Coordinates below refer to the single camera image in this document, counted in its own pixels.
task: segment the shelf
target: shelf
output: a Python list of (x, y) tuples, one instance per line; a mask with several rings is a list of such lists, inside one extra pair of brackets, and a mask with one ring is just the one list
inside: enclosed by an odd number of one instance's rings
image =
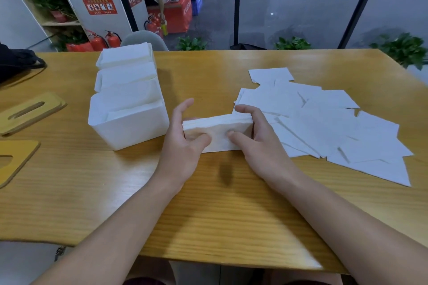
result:
[(73, 21), (73, 22), (65, 22), (65, 23), (58, 23), (56, 21), (47, 21), (43, 22), (40, 25), (42, 26), (82, 26), (79, 21)]

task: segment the fire extinguisher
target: fire extinguisher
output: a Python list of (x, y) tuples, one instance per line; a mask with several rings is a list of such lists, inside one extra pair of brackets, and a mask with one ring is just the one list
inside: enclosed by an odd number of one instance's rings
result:
[(90, 30), (87, 30), (87, 31), (90, 33), (89, 41), (90, 41), (94, 51), (102, 51), (103, 49), (109, 48), (107, 41), (102, 36), (99, 36), (98, 34), (92, 32)]
[(120, 47), (120, 44), (122, 43), (122, 39), (120, 38), (120, 36), (115, 33), (115, 32), (111, 32), (111, 31), (106, 31), (108, 32), (105, 39), (107, 40), (107, 43), (110, 45), (111, 48), (118, 48)]
[(161, 30), (161, 21), (155, 15), (150, 14), (147, 20), (144, 22), (144, 28), (147, 31), (151, 31), (155, 34), (158, 34), (161, 38), (163, 38), (162, 30)]

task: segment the chair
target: chair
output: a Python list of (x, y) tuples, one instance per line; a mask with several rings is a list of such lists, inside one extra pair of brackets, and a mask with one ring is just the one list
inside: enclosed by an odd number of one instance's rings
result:
[(123, 39), (120, 46), (141, 44), (144, 42), (150, 43), (153, 51), (169, 51), (163, 39), (151, 31), (132, 32)]

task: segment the right hand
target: right hand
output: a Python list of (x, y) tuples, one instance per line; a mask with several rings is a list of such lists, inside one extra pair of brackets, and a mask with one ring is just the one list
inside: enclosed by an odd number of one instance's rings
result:
[(253, 116), (254, 137), (250, 139), (241, 132), (230, 131), (229, 139), (241, 148), (251, 169), (273, 189), (278, 189), (282, 180), (295, 175), (299, 169), (287, 155), (260, 109), (249, 105), (236, 105), (235, 110)]

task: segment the blue crate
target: blue crate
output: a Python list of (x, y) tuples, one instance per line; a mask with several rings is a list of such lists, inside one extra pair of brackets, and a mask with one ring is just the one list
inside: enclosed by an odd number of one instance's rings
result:
[(202, 0), (192, 0), (192, 14), (198, 16), (202, 8)]

